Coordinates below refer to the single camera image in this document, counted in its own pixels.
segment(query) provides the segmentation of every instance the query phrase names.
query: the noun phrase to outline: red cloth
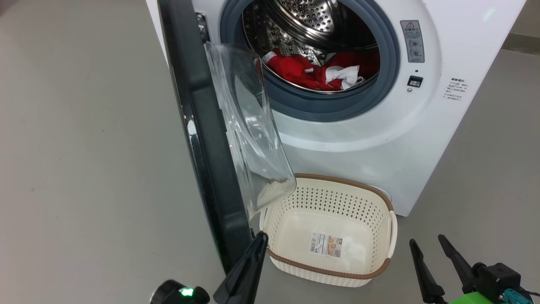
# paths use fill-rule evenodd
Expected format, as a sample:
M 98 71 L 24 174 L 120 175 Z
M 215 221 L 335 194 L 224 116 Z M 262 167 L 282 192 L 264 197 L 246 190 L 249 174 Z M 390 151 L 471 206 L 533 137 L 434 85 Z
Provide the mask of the red cloth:
M 322 67 L 313 65 L 302 55 L 282 56 L 278 49 L 273 51 L 275 56 L 267 62 L 279 76 L 304 88 L 337 91 L 341 90 L 341 79 L 334 79 L 327 83 L 326 69 L 329 67 L 351 67 L 359 65 L 358 76 L 370 78 L 379 71 L 379 52 L 375 49 L 371 52 L 338 52 L 332 56 Z

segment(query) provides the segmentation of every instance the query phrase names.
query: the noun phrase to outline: white cloth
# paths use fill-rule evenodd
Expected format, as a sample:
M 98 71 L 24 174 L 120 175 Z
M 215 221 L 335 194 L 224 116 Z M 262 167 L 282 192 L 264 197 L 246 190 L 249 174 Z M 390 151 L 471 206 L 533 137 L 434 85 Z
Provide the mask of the white cloth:
M 264 63 L 268 63 L 268 61 L 270 61 L 270 59 L 274 58 L 275 55 L 276 55 L 276 54 L 275 54 L 273 51 L 270 51 L 270 52 L 268 52 L 266 55 L 264 55 L 264 56 L 262 57 L 262 61 L 263 61 Z
M 338 66 L 329 67 L 326 69 L 326 83 L 334 79 L 343 79 L 341 82 L 341 89 L 346 90 L 356 84 L 357 81 L 363 81 L 363 77 L 358 77 L 359 65 L 353 65 L 352 67 L 342 68 Z

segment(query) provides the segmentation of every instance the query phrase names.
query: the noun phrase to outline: laundry basket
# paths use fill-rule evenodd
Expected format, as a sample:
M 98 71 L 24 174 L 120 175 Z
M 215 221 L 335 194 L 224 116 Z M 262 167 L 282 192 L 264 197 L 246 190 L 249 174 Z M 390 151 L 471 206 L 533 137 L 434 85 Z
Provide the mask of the laundry basket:
M 261 213 L 268 254 L 282 271 L 320 283 L 359 287 L 390 264 L 397 219 L 377 188 L 296 174 L 288 198 Z

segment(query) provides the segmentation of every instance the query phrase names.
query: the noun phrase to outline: washing machine door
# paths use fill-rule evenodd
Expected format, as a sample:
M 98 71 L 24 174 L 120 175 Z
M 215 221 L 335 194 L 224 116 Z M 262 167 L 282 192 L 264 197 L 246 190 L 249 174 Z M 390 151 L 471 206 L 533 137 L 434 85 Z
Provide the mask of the washing machine door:
M 249 219 L 295 189 L 259 58 L 203 45 L 191 1 L 159 0 L 165 48 L 199 190 L 228 272 L 253 238 Z

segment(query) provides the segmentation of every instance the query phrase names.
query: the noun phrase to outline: door hinge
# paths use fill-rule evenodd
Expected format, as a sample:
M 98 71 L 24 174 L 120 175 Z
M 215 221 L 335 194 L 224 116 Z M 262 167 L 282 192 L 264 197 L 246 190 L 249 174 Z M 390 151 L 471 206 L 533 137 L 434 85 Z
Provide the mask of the door hinge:
M 196 12 L 197 24 L 199 25 L 199 32 L 201 34 L 202 42 L 209 42 L 210 37 L 208 35 L 208 25 L 206 24 L 206 15 L 200 12 Z

